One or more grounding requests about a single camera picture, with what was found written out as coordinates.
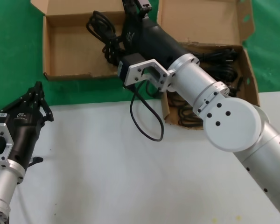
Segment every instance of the round joint cap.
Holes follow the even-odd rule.
[[[203,127],[209,141],[226,152],[239,152],[251,147],[259,138],[261,119],[250,103],[239,98],[224,98],[220,107],[210,109],[211,118]]]

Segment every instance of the cylindrical link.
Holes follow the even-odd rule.
[[[183,55],[177,59],[169,70],[175,70],[172,78],[172,88],[178,92],[190,105],[205,89],[213,85],[216,80],[207,74],[197,64],[197,58],[192,54]]]
[[[2,212],[9,213],[9,204],[13,197],[15,187],[17,186],[18,176],[9,169],[0,169],[0,207]]]
[[[8,160],[6,167],[0,166],[0,219],[5,222],[9,217],[9,204],[15,187],[23,181],[25,169],[15,161]]]
[[[280,212],[280,134],[266,122],[259,141],[235,156]]]

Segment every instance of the green cloth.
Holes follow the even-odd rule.
[[[157,15],[158,0],[150,0]],[[259,91],[280,91],[280,0],[254,0],[256,32],[245,43]],[[42,13],[30,0],[0,0],[0,108],[42,81],[49,105],[130,100],[118,78],[48,82],[42,74]]]

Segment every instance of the cardboard box flap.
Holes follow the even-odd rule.
[[[254,32],[251,0],[162,0],[161,25],[179,42],[238,45]]]
[[[31,0],[31,3],[46,15],[124,11],[121,0]]]
[[[44,14],[47,13],[48,3],[49,0],[31,0],[31,4],[38,8]]]

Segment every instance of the robotic arm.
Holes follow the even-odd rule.
[[[46,116],[40,112],[41,106]],[[9,204],[27,168],[43,161],[35,157],[29,163],[41,128],[53,120],[41,82],[0,110],[0,224],[8,222]]]
[[[119,66],[118,76],[124,85],[149,80],[161,92],[181,95],[203,119],[208,140],[233,152],[280,211],[280,134],[266,114],[242,99],[230,98],[224,83],[209,76],[194,55],[149,19],[148,0],[123,0],[123,4],[126,21],[122,35],[113,35],[112,44],[107,43],[103,51],[109,62],[112,59]],[[101,34],[107,30],[91,25]],[[121,41],[124,55],[116,50]]]

